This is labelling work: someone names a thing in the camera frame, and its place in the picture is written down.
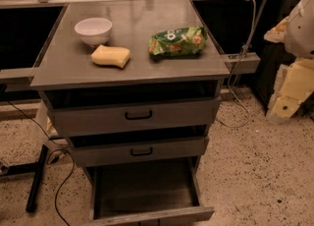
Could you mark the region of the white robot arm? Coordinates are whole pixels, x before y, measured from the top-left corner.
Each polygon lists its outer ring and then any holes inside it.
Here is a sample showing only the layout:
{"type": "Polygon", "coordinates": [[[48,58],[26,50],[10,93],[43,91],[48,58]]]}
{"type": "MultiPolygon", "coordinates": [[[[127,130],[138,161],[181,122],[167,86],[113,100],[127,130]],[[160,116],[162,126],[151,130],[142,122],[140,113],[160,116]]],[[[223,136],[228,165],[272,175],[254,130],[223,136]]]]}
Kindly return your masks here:
{"type": "Polygon", "coordinates": [[[314,0],[300,0],[264,39],[283,43],[286,52],[296,57],[277,74],[266,114],[271,124],[284,124],[314,92],[314,0]]]}

